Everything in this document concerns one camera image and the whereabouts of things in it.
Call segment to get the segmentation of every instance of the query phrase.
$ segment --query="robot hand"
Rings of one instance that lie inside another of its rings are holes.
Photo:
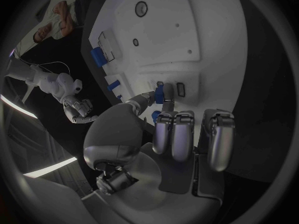
[[[89,100],[79,101],[75,96],[67,96],[62,103],[65,115],[72,123],[89,123],[97,118],[96,115],[86,117],[93,108]]]

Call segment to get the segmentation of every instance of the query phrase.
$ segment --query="shirt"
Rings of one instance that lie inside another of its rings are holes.
[[[52,23],[52,30],[49,36],[52,36],[54,39],[58,40],[63,37],[61,33],[61,20],[60,15],[53,12],[54,7],[47,14],[47,23]],[[71,14],[72,20],[77,25],[77,17],[75,13],[75,3],[68,5],[68,11]]]

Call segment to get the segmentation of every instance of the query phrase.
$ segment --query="white curved surface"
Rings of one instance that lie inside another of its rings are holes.
[[[129,31],[124,30],[126,26],[122,27],[115,16],[115,11],[124,1],[106,0],[89,37],[92,47],[98,46],[98,37],[102,31],[107,29],[113,31],[122,57],[103,68],[107,75],[124,73],[135,95],[149,91],[145,85],[147,80],[138,81],[140,73],[160,71],[200,73],[200,87],[196,87],[200,90],[198,105],[180,102],[175,104],[176,111],[194,111],[194,145],[197,146],[204,110],[232,111],[241,90],[247,60],[247,30],[240,1],[188,0],[193,13],[193,19],[188,22],[195,21],[200,60],[188,61],[185,58],[185,61],[176,59],[146,66],[136,64],[136,52],[132,50],[133,43],[128,44],[124,39]],[[141,115],[141,118],[147,117],[148,123],[153,124],[151,114],[155,110],[161,110],[161,107],[162,105],[154,104]]]

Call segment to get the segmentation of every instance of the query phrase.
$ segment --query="person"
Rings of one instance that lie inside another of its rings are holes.
[[[40,43],[53,37],[58,40],[69,35],[76,26],[83,25],[91,0],[75,0],[71,4],[61,1],[46,14],[47,25],[38,29],[33,41]]]

